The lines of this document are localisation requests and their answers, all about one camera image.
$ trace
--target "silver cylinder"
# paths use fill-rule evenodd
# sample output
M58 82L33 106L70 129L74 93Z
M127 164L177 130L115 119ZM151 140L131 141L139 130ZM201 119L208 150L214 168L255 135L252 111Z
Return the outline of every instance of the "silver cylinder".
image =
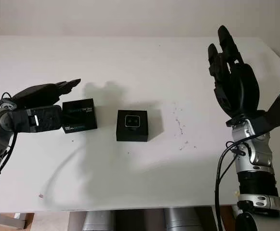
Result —
M114 211L88 211L83 231L113 231Z
M203 231L194 208L166 208L167 231Z

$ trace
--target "small black cube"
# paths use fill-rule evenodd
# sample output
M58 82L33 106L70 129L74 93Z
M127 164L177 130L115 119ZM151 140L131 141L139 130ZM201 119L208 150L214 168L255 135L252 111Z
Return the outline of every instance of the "small black cube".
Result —
M96 128L93 99L63 102L63 129L65 133Z
M148 140L147 111L119 110L116 140L146 142Z

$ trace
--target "floor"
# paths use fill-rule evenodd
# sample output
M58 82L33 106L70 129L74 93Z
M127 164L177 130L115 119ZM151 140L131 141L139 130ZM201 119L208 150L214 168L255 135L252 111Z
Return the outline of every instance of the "floor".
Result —
M12 217L14 216L14 213L6 213L4 214L6 216L9 216L9 217ZM30 228L32 226L32 223L33 223L33 219L34 219L34 213L28 213L27 216L26 216L26 227L24 230L22 231L30 231ZM9 228L5 228L5 227L1 227L0 226L0 231L14 231L15 229L9 229Z
M221 207L221 215L222 215L222 220L223 220L224 227L225 227L226 231L235 231L235 220L232 216L231 206L222 206ZM32 222L33 222L33 218L34 218L33 213L30 213L30 214L27 215L27 227L24 229L24 231L30 231L31 230L31 225L32 225ZM8 228L0 227L0 231L14 231L14 229L8 229Z

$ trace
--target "brown speck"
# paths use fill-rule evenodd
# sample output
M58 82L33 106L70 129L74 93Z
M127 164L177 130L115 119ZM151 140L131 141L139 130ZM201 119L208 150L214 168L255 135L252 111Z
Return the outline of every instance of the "brown speck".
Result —
M183 133L183 129L181 128L180 121L179 121L177 118L176 118L175 120L176 120L177 123L178 123L178 127L179 127L179 130L180 130L180 134L183 135L184 133Z

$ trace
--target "camera lens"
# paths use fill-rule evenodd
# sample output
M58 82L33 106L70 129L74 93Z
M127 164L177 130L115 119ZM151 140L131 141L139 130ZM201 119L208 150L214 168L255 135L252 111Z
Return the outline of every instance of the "camera lens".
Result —
M125 118L126 127L139 127L140 126L140 117L138 115L126 115Z

